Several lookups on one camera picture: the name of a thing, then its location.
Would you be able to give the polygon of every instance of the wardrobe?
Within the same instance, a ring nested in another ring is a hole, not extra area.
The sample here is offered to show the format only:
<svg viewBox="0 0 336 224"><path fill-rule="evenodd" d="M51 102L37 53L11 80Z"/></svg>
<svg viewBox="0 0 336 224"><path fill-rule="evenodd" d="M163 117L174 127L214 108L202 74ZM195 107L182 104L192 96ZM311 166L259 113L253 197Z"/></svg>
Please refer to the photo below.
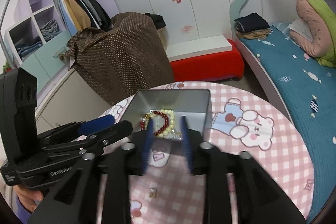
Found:
<svg viewBox="0 0 336 224"><path fill-rule="evenodd" d="M112 18L119 13L114 0L96 0ZM37 78L37 93L50 91L51 86L66 72L66 64L60 56L67 51L66 44L71 38L61 20L53 0L18 0L14 10L15 24L6 30L4 42L12 61L16 66L24 68ZM40 28L50 20L56 20L59 29L62 31L48 42L45 41ZM24 40L33 40L39 36L42 46L22 61L15 43Z"/></svg>

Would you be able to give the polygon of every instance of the pink checkered tablecloth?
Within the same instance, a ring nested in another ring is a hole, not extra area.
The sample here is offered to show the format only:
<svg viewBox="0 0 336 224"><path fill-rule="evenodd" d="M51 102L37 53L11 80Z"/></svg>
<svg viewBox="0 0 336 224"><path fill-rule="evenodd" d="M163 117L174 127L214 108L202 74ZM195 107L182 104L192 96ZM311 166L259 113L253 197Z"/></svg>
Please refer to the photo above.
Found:
<svg viewBox="0 0 336 224"><path fill-rule="evenodd" d="M246 150L252 153L307 218L314 190L313 164L301 135L283 114L247 91L221 84L176 82L154 89L209 89L213 122L208 141L224 152L238 154ZM111 114L118 122L132 98L119 102L104 115ZM125 138L110 145L105 152L127 141ZM231 175L227 178L232 223L235 224L238 221L234 181ZM190 175L184 157L170 155L170 147L152 147L146 175L130 176L129 182L134 224L202 222L205 176ZM101 223L105 183L106 176L102 178L99 194L98 224ZM152 187L157 188L156 198L149 197Z"/></svg>

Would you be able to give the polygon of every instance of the human hand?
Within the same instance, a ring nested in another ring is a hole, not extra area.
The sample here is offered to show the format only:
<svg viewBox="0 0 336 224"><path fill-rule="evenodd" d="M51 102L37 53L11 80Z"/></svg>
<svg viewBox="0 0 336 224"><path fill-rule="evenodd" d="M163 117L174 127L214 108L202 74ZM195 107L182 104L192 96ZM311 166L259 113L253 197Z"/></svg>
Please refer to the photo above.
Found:
<svg viewBox="0 0 336 224"><path fill-rule="evenodd" d="M21 204L30 212L33 212L37 207L35 200L36 201L43 200L43 194L41 191L29 190L23 184L15 185L14 190Z"/></svg>

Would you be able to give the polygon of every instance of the blue bedsheet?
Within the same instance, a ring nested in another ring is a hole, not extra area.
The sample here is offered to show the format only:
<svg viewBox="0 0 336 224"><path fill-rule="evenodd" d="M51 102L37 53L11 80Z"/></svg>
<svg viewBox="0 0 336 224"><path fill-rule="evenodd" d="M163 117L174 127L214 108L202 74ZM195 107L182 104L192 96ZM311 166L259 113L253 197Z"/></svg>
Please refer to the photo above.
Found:
<svg viewBox="0 0 336 224"><path fill-rule="evenodd" d="M278 88L310 153L314 197L309 223L336 183L336 69L320 66L282 32L272 29L266 39L241 41Z"/></svg>

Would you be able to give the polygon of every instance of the blue gripper pad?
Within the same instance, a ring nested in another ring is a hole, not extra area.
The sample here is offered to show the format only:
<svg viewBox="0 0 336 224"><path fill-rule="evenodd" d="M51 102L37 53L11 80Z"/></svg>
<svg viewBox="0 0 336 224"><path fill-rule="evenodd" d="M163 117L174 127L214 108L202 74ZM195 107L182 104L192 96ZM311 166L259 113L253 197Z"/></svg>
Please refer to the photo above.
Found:
<svg viewBox="0 0 336 224"><path fill-rule="evenodd" d="M154 140L154 122L153 119L149 119L147 129L146 129L146 138L145 142L143 144L142 152L141 152L141 158L142 158L142 171L143 173L146 172L148 167L148 156L149 151L152 147L152 143Z"/></svg>
<svg viewBox="0 0 336 224"><path fill-rule="evenodd" d="M187 159L190 172L193 172L193 151L189 140L189 129L185 116L181 117L182 148Z"/></svg>
<svg viewBox="0 0 336 224"><path fill-rule="evenodd" d="M96 134L108 127L111 127L115 122L116 121L112 115L105 115L103 117L85 122L78 129L78 136L89 136Z"/></svg>

